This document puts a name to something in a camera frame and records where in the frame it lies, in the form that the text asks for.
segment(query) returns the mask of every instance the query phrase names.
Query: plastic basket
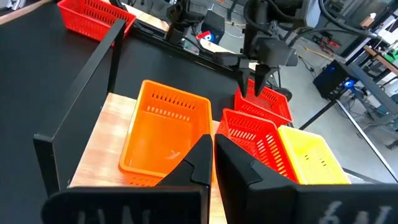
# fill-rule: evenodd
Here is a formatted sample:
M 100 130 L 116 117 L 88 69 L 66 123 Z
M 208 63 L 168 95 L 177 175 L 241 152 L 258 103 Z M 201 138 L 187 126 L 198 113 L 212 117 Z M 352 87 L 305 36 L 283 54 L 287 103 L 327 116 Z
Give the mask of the plastic basket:
M 217 133 L 224 134 L 263 164 L 297 182 L 274 123 L 246 113 L 224 109 Z
M 136 16 L 100 0 L 63 0 L 58 3 L 67 29 L 101 41 L 117 19 L 126 21 L 126 36 Z
M 210 101 L 144 80 L 119 160 L 132 185 L 155 186 L 203 134 L 213 134 Z
M 286 97 L 266 87 L 262 89 L 258 97 L 255 96 L 253 80 L 248 81 L 248 92 L 245 98 L 239 89 L 236 90 L 234 109 L 270 120 L 277 127 L 293 121 Z
M 278 129 L 300 184 L 350 184 L 326 141 L 317 134 Z

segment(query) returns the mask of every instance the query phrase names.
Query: orange basket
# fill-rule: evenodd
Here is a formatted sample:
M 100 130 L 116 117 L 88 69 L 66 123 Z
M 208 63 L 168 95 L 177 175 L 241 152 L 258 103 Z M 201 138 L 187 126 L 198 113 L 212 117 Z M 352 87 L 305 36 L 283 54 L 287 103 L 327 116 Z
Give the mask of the orange basket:
M 224 109 L 217 134 L 224 134 L 263 164 L 298 182 L 274 123 L 246 113 Z
M 67 29 L 101 41 L 117 19 L 126 21 L 126 36 L 136 16 L 100 0 L 63 0 L 58 3 Z
M 213 135 L 210 101 L 145 80 L 119 160 L 133 185 L 155 186 L 203 134 Z
M 234 109 L 270 120 L 277 127 L 293 121 L 286 97 L 266 87 L 258 97 L 255 96 L 253 80 L 248 81 L 248 93 L 245 98 L 239 89 L 236 90 Z

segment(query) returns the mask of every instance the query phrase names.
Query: red basket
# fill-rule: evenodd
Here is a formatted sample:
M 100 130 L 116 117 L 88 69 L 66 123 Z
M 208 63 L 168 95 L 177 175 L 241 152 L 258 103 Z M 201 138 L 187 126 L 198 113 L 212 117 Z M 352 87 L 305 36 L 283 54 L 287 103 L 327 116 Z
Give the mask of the red basket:
M 73 30 L 101 41 L 116 19 L 126 21 L 126 36 L 136 16 L 100 0 L 63 0 L 58 3 L 63 23 Z
M 224 134 L 263 164 L 297 182 L 278 130 L 272 122 L 224 109 L 217 133 Z
M 277 127 L 293 121 L 286 97 L 266 87 L 256 97 L 253 80 L 248 81 L 248 93 L 245 98 L 243 98 L 239 89 L 236 90 L 234 109 L 268 119 L 274 122 Z

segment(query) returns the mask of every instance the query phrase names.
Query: wooden board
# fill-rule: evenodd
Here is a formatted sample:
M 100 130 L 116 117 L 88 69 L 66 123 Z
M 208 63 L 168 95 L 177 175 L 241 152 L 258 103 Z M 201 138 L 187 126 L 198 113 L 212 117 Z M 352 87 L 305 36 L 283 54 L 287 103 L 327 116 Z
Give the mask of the wooden board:
M 69 187 L 130 186 L 123 181 L 118 164 L 136 102 L 108 95 Z M 213 121 L 214 133 L 219 124 Z M 211 188 L 210 223 L 226 223 L 217 183 Z
M 372 55 L 373 57 L 376 56 L 376 60 L 380 61 L 384 66 L 386 66 L 391 72 L 396 74 L 398 76 L 398 69 L 397 67 L 393 66 L 387 59 L 385 59 L 383 56 L 380 56 L 377 54 L 375 50 L 373 50 L 370 46 L 365 46 L 364 47 L 365 51 L 369 53 L 369 55 Z
M 27 13 L 32 12 L 33 10 L 37 9 L 38 7 L 42 6 L 43 4 L 50 2 L 51 0 L 41 0 L 38 2 L 35 2 L 29 6 L 23 7 L 22 9 L 18 9 L 14 12 L 10 12 L 6 15 L 0 16 L 0 25 L 5 24 L 6 22 L 9 22 L 13 19 L 16 19 L 20 16 L 23 16 Z

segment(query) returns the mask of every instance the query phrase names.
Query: concrete floor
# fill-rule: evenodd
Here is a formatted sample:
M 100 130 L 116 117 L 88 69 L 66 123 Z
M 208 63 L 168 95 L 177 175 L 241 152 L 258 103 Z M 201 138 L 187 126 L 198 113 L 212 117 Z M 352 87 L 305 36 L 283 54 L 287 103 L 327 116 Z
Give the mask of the concrete floor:
M 229 5 L 230 2 L 228 1 L 222 6 L 216 3 L 213 11 L 226 17 L 226 9 L 224 7 L 229 7 Z M 238 24 L 244 23 L 244 19 L 241 16 L 243 7 L 236 6 L 235 11 L 232 14 L 232 21 Z M 240 48 L 243 47 L 241 28 L 226 24 L 226 33 L 220 45 L 238 53 Z M 304 47 L 310 47 L 321 52 L 320 49 L 314 43 L 305 39 L 299 40 L 295 45 L 297 53 L 309 61 L 314 66 L 316 73 L 319 74 L 322 67 L 328 65 L 329 61 L 306 51 Z M 294 126 L 300 127 L 319 112 L 328 103 L 328 100 L 321 98 L 319 95 L 312 83 L 314 77 L 305 68 L 303 62 L 299 61 L 296 67 L 282 67 L 280 73 L 282 86 L 293 93 L 293 98 L 289 105 L 294 117 Z M 363 125 L 365 122 L 361 121 L 361 119 L 362 117 L 357 118 L 358 123 Z M 306 131 L 323 136 L 342 167 L 381 182 L 394 183 L 394 179 L 366 141 L 357 136 L 357 130 L 353 124 L 347 118 L 342 117 L 336 108 L 329 109 L 311 124 Z M 396 163 L 398 160 L 398 149 L 391 151 L 385 147 L 385 144 L 391 143 L 396 137 L 389 133 L 386 134 L 381 128 L 369 133 L 368 137 L 386 158 L 390 166 L 398 172 L 398 163 Z

